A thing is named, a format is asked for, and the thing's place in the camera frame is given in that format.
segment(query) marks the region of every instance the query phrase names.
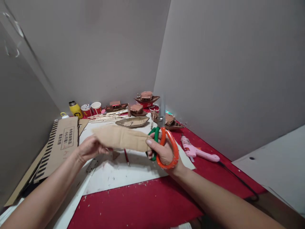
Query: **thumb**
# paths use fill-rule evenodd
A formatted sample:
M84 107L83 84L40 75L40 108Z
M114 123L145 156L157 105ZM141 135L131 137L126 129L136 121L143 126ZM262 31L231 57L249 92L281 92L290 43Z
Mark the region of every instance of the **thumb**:
M146 144L160 155L164 151L164 146L161 146L159 143L152 141L151 139L147 139Z

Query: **red paper cup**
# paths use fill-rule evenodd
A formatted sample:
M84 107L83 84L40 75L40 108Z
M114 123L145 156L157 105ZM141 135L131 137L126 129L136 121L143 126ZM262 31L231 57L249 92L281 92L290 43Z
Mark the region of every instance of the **red paper cup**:
M101 106L102 106L102 104L100 102L94 102L93 104L91 104L91 107L94 110L96 115L102 113Z
M84 115L87 118L93 115L90 104L82 105L82 107L80 109L83 111Z

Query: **yellow bottle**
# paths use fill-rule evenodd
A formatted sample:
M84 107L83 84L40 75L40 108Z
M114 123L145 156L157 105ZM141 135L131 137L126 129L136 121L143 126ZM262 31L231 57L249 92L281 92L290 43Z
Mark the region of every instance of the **yellow bottle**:
M69 102L70 111L74 116L78 116L78 119L82 119L84 117L82 110L79 105L75 101Z

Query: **hand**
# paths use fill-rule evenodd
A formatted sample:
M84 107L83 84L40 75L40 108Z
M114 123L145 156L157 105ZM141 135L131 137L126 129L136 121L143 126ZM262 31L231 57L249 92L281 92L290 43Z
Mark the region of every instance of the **hand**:
M77 147L76 153L78 158L85 163L98 154L109 154L109 150L98 141L95 135L91 135Z
M155 133L152 133L150 136L152 137L152 139L147 139L146 144L151 149L153 149L154 151L156 151L159 154L160 161L161 161L162 164L169 165L174 158L173 147L172 147L172 144L171 144L170 140L166 136L165 145L162 146L162 145L160 145L159 143L157 143L156 141L153 140L154 137L155 137ZM162 137L162 133L160 132L159 136L158 136L159 142L161 140L161 137ZM148 155L148 158L151 159L153 157L153 152L148 151L147 155ZM170 170L166 170L166 172L171 173L171 172L174 172L174 171L179 171L179 172L183 173L183 170L185 168L186 167L184 166L184 164L181 161L181 158L179 157L178 164L174 168L172 168Z

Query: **model ship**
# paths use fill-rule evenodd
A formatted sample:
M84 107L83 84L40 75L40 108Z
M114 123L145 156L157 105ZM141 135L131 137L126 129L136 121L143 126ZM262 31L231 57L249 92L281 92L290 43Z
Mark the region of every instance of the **model ship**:
M126 109L126 107L128 106L128 103L123 103L121 104L120 101L112 101L110 102L110 105L105 107L105 110L107 112L111 112L111 111L119 111L119 110L124 110Z
M137 96L135 100L138 103L154 103L160 98L160 96L154 96L152 92L142 92L140 96Z
M151 112L152 115L152 119L155 123L158 123L158 113L155 112L153 114L153 112ZM170 114L165 114L165 128L167 130L175 130L175 129L180 129L180 128L184 128L184 126L182 126L180 123L178 123L176 121L175 116L170 115Z
M130 108L130 114L133 116L146 116L147 112L143 111L143 106L140 104L132 105Z

